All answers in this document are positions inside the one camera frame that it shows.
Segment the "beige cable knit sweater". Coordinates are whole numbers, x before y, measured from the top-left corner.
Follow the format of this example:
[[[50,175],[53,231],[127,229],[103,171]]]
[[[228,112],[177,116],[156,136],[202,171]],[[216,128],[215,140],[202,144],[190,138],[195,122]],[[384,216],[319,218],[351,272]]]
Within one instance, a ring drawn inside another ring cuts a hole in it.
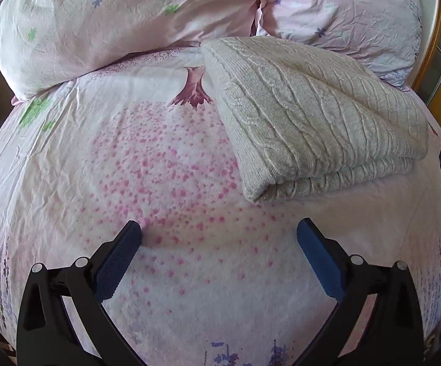
[[[201,53],[251,203],[406,174],[426,157],[423,110],[355,59],[266,36]]]

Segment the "pink floral right pillow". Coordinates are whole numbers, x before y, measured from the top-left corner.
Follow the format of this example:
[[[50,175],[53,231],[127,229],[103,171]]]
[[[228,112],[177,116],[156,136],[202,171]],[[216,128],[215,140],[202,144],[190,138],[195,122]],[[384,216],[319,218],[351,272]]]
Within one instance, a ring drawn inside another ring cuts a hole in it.
[[[421,46],[420,0],[261,0],[257,34],[356,59],[404,88]]]

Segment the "pink floral pillow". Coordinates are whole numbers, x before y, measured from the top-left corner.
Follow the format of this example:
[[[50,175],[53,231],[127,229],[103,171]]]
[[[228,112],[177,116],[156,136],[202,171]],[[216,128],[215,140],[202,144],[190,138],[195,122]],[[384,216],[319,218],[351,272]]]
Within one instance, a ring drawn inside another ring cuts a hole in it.
[[[420,0],[261,0],[257,34],[356,59],[404,88],[421,46]]]
[[[124,56],[248,36],[258,0],[2,0],[0,71],[21,101]]]

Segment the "pink floral bed sheet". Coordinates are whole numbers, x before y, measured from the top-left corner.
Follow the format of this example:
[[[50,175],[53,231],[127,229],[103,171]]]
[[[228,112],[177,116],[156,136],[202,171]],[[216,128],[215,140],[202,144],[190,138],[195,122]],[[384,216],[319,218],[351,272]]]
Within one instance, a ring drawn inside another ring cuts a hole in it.
[[[310,217],[368,262],[405,261],[424,330],[441,318],[441,134],[395,175],[249,203],[213,102],[176,104],[199,50],[168,50],[17,102],[0,128],[0,332],[16,339],[27,276],[71,265],[136,221],[143,243],[114,324],[150,365],[290,365],[331,313],[297,244]]]

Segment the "pink floral left pillow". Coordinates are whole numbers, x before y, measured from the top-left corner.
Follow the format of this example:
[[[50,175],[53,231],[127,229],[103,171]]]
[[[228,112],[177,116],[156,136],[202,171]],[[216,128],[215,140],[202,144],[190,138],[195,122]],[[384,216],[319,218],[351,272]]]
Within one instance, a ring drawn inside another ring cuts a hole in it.
[[[124,56],[248,36],[258,0],[2,0],[0,71],[21,101]]]

